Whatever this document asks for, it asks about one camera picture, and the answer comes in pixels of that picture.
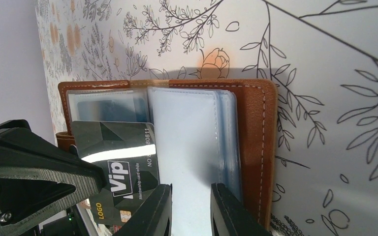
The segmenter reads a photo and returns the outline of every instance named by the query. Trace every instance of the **leather wallet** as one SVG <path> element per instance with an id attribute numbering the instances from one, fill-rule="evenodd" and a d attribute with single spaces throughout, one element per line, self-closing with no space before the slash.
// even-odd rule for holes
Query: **leather wallet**
<path id="1" fill-rule="evenodd" d="M 238 140 L 243 205 L 259 224 L 269 229 L 273 192 L 276 141 L 277 88 L 264 79 L 222 80 L 135 80 L 61 82 L 59 92 L 67 131 L 56 134 L 58 146 L 68 151 L 74 144 L 67 92 L 165 87 L 221 89 L 232 92 L 237 101 Z"/>

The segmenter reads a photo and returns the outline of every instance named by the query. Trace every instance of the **screw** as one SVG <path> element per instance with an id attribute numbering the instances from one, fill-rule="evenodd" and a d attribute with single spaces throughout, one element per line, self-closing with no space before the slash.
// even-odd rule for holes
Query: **screw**
<path id="1" fill-rule="evenodd" d="M 6 223 L 8 220 L 10 220 L 12 217 L 12 214 L 8 211 L 7 213 L 4 213 L 0 216 L 0 222 Z"/>

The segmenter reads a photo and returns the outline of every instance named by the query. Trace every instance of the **wallet cover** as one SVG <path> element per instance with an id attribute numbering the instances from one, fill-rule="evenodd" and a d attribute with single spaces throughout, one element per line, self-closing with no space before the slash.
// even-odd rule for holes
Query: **wallet cover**
<path id="1" fill-rule="evenodd" d="M 218 79 L 61 82 L 59 84 L 59 92 L 62 99 L 67 131 L 56 134 L 59 147 L 68 150 L 69 146 L 74 144 L 67 105 L 68 91 L 146 87 L 222 89 L 232 92 L 236 96 L 243 205 L 262 226 L 269 229 L 277 112 L 277 88 L 269 80 Z"/>

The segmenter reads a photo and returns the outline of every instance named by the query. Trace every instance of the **card holder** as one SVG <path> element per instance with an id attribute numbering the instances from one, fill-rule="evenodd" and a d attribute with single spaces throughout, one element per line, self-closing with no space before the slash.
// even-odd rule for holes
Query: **card holder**
<path id="1" fill-rule="evenodd" d="M 223 182 L 218 92 L 149 88 L 149 94 L 160 182 L 173 184 L 172 234 L 205 235 L 211 183 Z"/>
<path id="2" fill-rule="evenodd" d="M 89 90 L 71 92 L 68 97 L 70 120 L 149 122 L 147 93 L 134 90 Z"/>
<path id="3" fill-rule="evenodd" d="M 146 87 L 182 89 L 222 89 L 236 96 L 238 140 L 243 205 L 258 222 L 269 229 L 273 193 L 276 143 L 277 88 L 264 79 L 218 80 L 135 80 L 61 82 L 67 130 L 56 134 L 61 149 L 74 144 L 71 135 L 67 92 L 73 90 L 135 89 Z"/>
<path id="4" fill-rule="evenodd" d="M 241 181 L 240 181 L 240 152 L 238 146 L 238 129 L 237 129 L 237 98 L 226 90 L 217 90 L 220 99 L 220 110 L 222 120 L 222 157 L 224 159 L 224 176 L 223 183 L 239 200 L 242 200 Z"/>

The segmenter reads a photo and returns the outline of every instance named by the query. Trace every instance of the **white wall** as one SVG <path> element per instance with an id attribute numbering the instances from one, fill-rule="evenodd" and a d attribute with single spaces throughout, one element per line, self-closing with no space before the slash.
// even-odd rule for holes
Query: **white wall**
<path id="1" fill-rule="evenodd" d="M 54 143 L 32 0 L 0 0 L 0 123 L 9 119 Z"/>

